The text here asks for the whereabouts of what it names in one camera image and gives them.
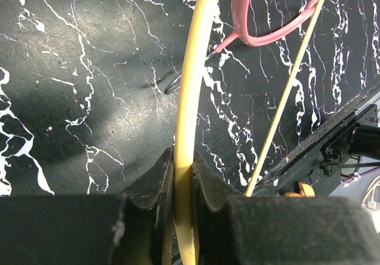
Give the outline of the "yellow wavy wire hanger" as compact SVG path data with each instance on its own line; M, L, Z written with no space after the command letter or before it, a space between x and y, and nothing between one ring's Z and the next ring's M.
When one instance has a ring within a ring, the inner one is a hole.
M277 106L276 113L265 139L256 167L249 180L245 195L250 197L258 182L258 177L264 165L271 143L293 82L299 71L302 59L308 47L315 24L325 0L318 0L316 9L307 19L308 28L297 53L289 79ZM199 258L199 240L192 201L192 164L194 162L195 132L197 127L198 104L202 82L202 72L208 50L208 43L214 21L215 9L219 0L197 0L192 16L183 61L178 111L175 130L174 148L174 218L176 236L178 239L180 258L183 264L197 264Z

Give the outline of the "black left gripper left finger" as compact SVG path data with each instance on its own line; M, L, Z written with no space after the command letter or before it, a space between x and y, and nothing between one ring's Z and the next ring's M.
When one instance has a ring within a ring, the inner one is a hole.
M170 264L173 150L117 194L1 198L2 264Z

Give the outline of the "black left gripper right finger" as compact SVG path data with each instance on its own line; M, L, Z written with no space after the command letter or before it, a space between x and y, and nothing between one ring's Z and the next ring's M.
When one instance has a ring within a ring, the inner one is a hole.
M245 197L200 153L192 169L202 264L378 264L379 235L337 197Z

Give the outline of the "pink wavy wire hanger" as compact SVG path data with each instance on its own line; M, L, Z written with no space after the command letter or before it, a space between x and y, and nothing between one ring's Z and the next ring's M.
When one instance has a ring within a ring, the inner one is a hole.
M206 56L206 60L220 53L236 39L249 47L260 47L274 43L300 27L313 15L318 0L309 0L305 9L292 21L280 27L278 30L263 36L251 36L248 32L248 7L251 0L231 0L233 31L217 47Z

